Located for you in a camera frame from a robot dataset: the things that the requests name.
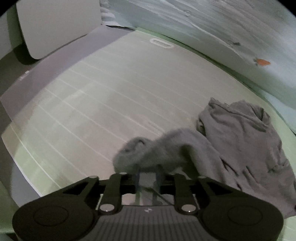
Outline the grey zip hoodie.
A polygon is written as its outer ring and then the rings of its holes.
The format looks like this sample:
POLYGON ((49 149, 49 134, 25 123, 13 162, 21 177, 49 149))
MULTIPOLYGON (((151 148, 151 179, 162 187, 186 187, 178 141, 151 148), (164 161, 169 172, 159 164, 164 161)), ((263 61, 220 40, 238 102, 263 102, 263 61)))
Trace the grey zip hoodie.
POLYGON ((113 158, 114 169, 145 172, 161 165, 190 178, 212 178, 295 216, 295 174, 268 113, 260 106, 210 99, 195 129, 180 128, 150 140, 129 140, 113 158))

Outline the green grid cutting mat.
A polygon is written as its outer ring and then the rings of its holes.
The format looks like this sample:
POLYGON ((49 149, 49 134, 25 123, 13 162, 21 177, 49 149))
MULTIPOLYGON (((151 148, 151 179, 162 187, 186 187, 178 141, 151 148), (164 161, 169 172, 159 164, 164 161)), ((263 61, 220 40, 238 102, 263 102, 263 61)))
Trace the green grid cutting mat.
POLYGON ((101 27, 44 59, 1 97, 11 117, 1 138, 33 192, 11 195, 23 205, 87 176, 106 179, 127 141, 194 129, 211 98, 262 107, 295 165, 295 136, 265 99, 179 45, 101 27))

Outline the light blue carrot-print sheet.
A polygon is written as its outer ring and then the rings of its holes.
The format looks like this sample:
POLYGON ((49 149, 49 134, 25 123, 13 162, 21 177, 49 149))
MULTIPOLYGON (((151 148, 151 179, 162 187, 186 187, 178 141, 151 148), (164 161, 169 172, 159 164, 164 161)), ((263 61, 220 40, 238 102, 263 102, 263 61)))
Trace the light blue carrot-print sheet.
POLYGON ((295 130, 295 16, 279 1, 101 1, 106 25, 150 30, 238 74, 295 130))

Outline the white panel board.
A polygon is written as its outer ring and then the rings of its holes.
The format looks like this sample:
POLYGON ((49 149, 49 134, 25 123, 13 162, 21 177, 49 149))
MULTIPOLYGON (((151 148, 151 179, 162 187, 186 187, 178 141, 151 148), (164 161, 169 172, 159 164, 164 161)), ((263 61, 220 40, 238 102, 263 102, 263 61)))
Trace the white panel board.
POLYGON ((16 3, 30 56, 42 59, 102 23, 97 0, 31 0, 16 3))

